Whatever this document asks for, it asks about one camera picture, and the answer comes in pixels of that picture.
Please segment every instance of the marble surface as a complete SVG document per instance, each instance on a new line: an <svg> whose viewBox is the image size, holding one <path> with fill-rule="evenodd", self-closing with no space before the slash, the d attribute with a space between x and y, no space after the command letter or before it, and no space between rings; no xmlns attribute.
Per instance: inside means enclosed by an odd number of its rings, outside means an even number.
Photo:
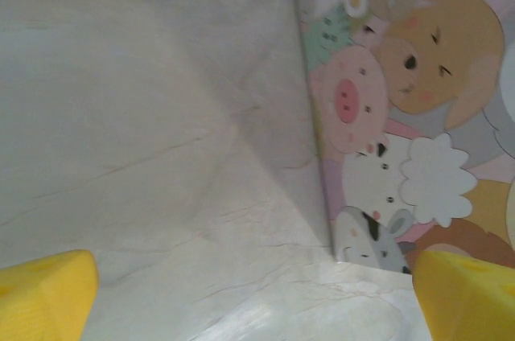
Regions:
<svg viewBox="0 0 515 341"><path fill-rule="evenodd" d="M0 5L0 266L92 250L84 341L430 339L332 259L291 0Z"/></svg>

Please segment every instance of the gray cartoon animal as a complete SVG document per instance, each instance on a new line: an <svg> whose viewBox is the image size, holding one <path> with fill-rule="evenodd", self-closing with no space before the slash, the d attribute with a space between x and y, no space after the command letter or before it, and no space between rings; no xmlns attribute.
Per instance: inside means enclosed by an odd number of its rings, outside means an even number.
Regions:
<svg viewBox="0 0 515 341"><path fill-rule="evenodd" d="M397 211L385 227L359 208L345 207L334 226L336 259L411 274L403 255L410 251L410 244L398 244L395 238L406 233L413 223L414 217L407 210Z"/></svg>

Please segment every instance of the pig snout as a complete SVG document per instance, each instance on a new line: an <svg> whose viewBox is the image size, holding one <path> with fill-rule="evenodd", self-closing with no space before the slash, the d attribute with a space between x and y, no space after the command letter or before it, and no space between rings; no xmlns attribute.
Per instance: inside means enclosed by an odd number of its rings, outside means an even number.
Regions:
<svg viewBox="0 0 515 341"><path fill-rule="evenodd" d="M351 80L342 80L336 86L335 108L336 114L345 124L356 120L360 108L360 96L356 85Z"/></svg>

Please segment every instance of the yellow plastic part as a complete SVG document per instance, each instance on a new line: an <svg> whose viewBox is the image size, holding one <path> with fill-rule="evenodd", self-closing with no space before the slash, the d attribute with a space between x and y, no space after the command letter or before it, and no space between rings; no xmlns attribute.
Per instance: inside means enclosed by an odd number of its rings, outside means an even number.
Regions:
<svg viewBox="0 0 515 341"><path fill-rule="evenodd" d="M87 250L0 270L0 341L78 341L97 288Z"/></svg>
<svg viewBox="0 0 515 341"><path fill-rule="evenodd" d="M515 339L515 269L424 251L413 283L434 341Z"/></svg>

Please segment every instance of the pink pig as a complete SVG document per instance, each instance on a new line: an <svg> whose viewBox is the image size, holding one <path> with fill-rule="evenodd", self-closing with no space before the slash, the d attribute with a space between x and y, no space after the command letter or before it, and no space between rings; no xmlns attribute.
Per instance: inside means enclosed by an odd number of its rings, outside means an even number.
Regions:
<svg viewBox="0 0 515 341"><path fill-rule="evenodd" d="M340 162L370 141L387 145L385 77L370 50L351 46L337 52L311 74L311 88L323 125L324 159Z"/></svg>

